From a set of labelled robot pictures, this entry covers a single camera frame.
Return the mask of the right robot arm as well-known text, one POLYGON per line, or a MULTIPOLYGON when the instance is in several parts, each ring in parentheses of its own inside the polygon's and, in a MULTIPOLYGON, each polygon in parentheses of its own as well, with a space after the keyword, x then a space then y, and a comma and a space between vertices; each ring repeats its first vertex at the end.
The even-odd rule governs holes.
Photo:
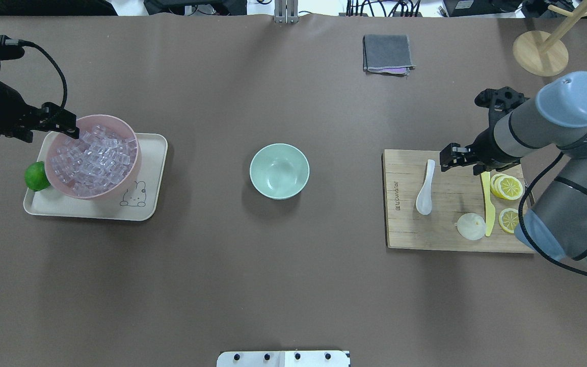
POLYGON ((520 199, 515 237, 562 269, 587 277, 587 71, 550 82, 528 98, 503 87, 483 90, 489 125, 466 146, 440 151, 441 170, 472 166, 501 172, 547 146, 559 155, 520 199))

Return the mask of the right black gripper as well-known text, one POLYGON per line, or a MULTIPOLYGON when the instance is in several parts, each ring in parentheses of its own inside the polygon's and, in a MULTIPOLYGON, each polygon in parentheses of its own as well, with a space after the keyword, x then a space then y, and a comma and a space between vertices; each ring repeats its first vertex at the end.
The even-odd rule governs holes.
POLYGON ((449 143, 440 151, 440 169, 446 172, 454 167, 474 165, 473 175, 483 172, 503 172, 520 164, 520 158, 503 152, 494 138, 494 127, 488 127, 468 146, 449 143))

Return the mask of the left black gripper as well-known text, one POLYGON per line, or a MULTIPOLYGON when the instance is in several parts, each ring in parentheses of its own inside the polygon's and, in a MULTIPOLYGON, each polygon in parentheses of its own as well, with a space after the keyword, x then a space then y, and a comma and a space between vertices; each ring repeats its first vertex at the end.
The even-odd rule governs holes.
POLYGON ((0 82, 0 136, 16 138, 26 143, 33 141, 33 131, 57 132, 79 139, 76 116, 53 102, 45 102, 41 109, 27 104, 21 95, 0 82))

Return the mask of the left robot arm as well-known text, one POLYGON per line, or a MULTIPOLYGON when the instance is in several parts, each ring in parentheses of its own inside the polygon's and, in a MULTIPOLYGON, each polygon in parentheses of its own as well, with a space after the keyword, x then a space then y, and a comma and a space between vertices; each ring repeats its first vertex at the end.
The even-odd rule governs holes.
POLYGON ((35 130, 79 138, 73 113, 53 102, 45 102, 41 107, 32 106, 18 91, 0 81, 0 137, 31 143, 35 130))

